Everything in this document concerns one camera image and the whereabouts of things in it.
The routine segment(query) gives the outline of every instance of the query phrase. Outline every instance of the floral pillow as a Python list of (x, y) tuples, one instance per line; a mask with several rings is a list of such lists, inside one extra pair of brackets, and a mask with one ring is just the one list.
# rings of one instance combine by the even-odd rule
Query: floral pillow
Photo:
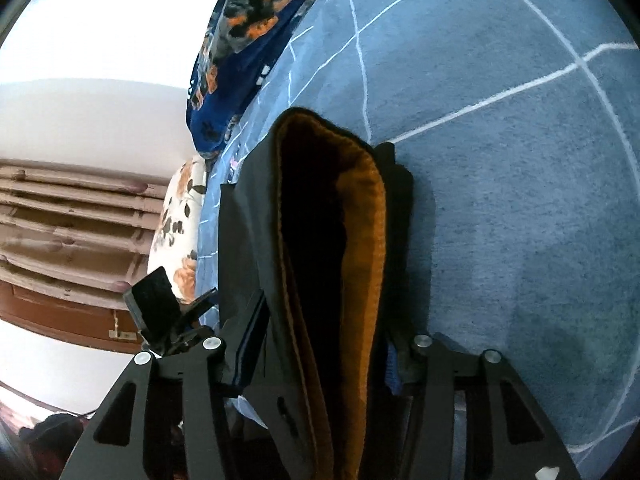
[(206, 179), (205, 161), (199, 155), (174, 174), (149, 254), (147, 271), (164, 267), (181, 303), (195, 299), (198, 225)]

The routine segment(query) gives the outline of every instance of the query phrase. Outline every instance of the folded cloth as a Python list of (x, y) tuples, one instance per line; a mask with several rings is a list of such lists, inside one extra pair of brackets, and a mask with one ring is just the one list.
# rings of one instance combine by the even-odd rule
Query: folded cloth
[[(383, 151), (290, 108), (238, 182), (222, 187), (220, 321), (233, 324), (264, 294), (264, 370), (244, 396), (291, 478), (304, 476), (293, 473), (301, 460), (316, 480), (359, 476), (378, 315), (398, 277), (388, 210), (398, 167)], [(274, 387), (283, 389), (277, 410), (264, 395)]]
[(215, 159), (315, 0), (218, 0), (191, 73), (187, 126)]

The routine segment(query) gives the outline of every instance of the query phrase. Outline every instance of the brown curtain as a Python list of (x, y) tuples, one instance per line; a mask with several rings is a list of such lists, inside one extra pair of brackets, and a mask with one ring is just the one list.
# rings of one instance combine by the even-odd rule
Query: brown curtain
[(146, 275), (166, 186), (0, 164), (0, 280), (125, 310)]

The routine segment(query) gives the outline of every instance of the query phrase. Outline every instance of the blue bedsheet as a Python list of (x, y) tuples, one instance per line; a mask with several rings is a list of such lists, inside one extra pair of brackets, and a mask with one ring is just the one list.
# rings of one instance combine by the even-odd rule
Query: blue bedsheet
[(220, 184), (283, 110), (391, 140), (416, 183), (415, 319), (505, 352), (597, 479), (640, 414), (639, 102), (606, 0), (318, 0), (212, 168), (197, 289)]

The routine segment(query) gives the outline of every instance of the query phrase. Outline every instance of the white wall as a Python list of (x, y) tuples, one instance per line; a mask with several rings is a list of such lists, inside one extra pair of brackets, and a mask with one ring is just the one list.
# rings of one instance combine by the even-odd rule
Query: white wall
[(132, 359), (34, 334), (0, 320), (0, 381), (75, 413), (97, 408)]
[(0, 85), (0, 157), (169, 177), (194, 153), (185, 95), (118, 80)]
[[(186, 89), (217, 0), (32, 0), (0, 47), (0, 158), (169, 177), (194, 152)], [(0, 381), (95, 409), (128, 354), (0, 321)]]

